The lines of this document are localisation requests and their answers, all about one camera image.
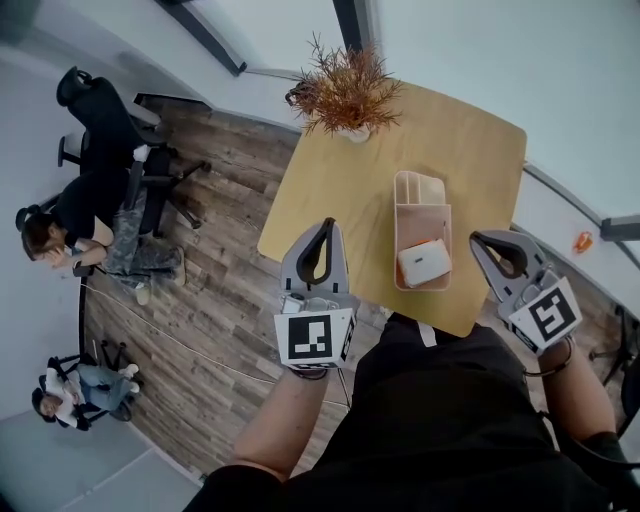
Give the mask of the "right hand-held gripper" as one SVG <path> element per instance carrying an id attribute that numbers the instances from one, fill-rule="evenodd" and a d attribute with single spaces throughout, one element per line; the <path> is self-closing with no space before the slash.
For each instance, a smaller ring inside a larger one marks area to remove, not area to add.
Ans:
<path id="1" fill-rule="evenodd" d="M 569 337 L 581 323 L 568 279 L 552 263 L 543 265 L 530 237 L 510 230 L 474 231 L 469 245 L 500 301 L 498 316 L 534 354 Z"/>

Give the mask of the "beige desk organizer tray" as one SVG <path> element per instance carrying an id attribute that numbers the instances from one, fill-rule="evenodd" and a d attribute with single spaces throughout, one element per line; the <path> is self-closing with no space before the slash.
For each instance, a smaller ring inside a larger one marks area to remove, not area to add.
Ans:
<path id="1" fill-rule="evenodd" d="M 453 270 L 451 218 L 451 205 L 446 201 L 445 185 L 441 179 L 413 171 L 396 173 L 394 178 L 395 285 L 397 254 L 403 249 L 428 240 L 444 240 L 451 256 Z"/>

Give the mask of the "person's right forearm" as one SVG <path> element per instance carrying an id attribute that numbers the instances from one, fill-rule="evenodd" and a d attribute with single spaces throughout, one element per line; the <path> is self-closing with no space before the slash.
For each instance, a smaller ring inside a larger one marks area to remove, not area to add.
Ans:
<path id="1" fill-rule="evenodd" d="M 568 364 L 563 369 L 543 378 L 551 416 L 578 441 L 601 433 L 614 433 L 616 418 L 609 395 L 574 342 L 558 343 L 547 349 L 538 358 L 540 371 L 555 369 L 568 356 Z"/>

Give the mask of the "black high-back office chair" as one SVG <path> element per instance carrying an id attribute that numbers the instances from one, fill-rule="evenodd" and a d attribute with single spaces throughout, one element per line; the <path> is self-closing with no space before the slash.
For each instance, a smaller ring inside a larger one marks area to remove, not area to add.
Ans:
<path id="1" fill-rule="evenodd" d="M 142 235 L 161 235 L 161 217 L 166 204 L 171 204 L 192 229 L 201 227 L 201 221 L 174 197 L 174 189 L 199 170 L 209 172 L 209 163 L 199 161 L 180 174 L 173 174 L 170 165 L 179 157 L 178 151 L 130 113 L 115 87 L 105 78 L 94 78 L 72 67 L 60 80 L 56 99 L 85 128 L 78 156 L 66 152 L 65 140 L 60 140 L 59 163 L 75 163 L 82 173 L 97 166 L 126 170 L 129 178 L 125 209 L 133 209 L 139 196 L 146 195 L 140 226 Z"/>

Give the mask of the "white and orange box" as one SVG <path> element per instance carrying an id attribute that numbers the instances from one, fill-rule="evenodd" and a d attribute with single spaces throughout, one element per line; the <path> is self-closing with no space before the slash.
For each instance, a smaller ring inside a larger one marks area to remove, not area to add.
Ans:
<path id="1" fill-rule="evenodd" d="M 452 260 L 443 239 L 403 249 L 396 261 L 396 285 L 401 290 L 444 291 L 449 287 Z"/>

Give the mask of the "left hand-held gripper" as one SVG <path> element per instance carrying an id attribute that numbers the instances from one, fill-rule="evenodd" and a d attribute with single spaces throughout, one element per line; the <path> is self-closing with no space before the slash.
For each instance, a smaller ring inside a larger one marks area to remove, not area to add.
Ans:
<path id="1" fill-rule="evenodd" d="M 315 275 L 324 255 L 324 273 Z M 342 231 L 328 217 L 305 231 L 285 254 L 281 266 L 284 290 L 321 285 L 326 290 L 286 292 L 274 316 L 280 362 L 296 371 L 346 366 L 357 324 L 360 300 L 349 292 Z"/>

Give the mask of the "person's black shirt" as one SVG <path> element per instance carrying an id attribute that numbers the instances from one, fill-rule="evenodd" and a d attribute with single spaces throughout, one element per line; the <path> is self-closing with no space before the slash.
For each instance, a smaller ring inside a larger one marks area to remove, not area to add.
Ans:
<path id="1" fill-rule="evenodd" d="M 640 512 L 616 431 L 578 441 L 540 415 L 493 329 L 434 337 L 390 315 L 311 470 L 281 482 L 231 459 L 184 512 Z"/>

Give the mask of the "black window frame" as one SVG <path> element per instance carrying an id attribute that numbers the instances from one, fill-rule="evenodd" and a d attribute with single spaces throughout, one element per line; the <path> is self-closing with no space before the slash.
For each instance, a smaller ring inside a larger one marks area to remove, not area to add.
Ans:
<path id="1" fill-rule="evenodd" d="M 374 43 L 373 0 L 154 0 L 232 75 L 297 78 L 317 39 Z"/>

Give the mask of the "person's left forearm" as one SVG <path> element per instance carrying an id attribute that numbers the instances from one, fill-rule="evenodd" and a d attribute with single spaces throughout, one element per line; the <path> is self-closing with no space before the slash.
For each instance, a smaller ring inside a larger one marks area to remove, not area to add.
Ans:
<path id="1" fill-rule="evenodd" d="M 309 381 L 285 371 L 237 438 L 232 463 L 288 480 L 311 438 L 328 382 L 328 374 Z"/>

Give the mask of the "light wooden square table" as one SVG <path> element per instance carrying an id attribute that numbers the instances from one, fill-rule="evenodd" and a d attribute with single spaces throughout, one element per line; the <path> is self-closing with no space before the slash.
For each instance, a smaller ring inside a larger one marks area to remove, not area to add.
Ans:
<path id="1" fill-rule="evenodd" d="M 281 261 L 310 226 L 334 218 L 343 233 L 354 295 L 463 337 L 488 293 L 469 237 L 476 230 L 510 226 L 527 136 L 493 114 L 413 84 L 403 85 L 394 109 L 399 122 L 363 143 L 321 131 L 299 140 L 258 250 Z M 453 236 L 452 280 L 444 291 L 395 286 L 393 181 L 401 170 L 444 182 Z"/>

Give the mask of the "orange plant in white pot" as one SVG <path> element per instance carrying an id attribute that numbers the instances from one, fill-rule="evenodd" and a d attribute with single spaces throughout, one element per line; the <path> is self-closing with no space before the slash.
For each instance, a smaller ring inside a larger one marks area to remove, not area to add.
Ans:
<path id="1" fill-rule="evenodd" d="M 331 136 L 365 142 L 375 131 L 399 123 L 401 111 L 394 102 L 403 85 L 385 70 L 374 45 L 331 47 L 317 34 L 309 44 L 310 64 L 284 95 L 286 104 L 304 120 L 307 135 L 320 128 Z"/>

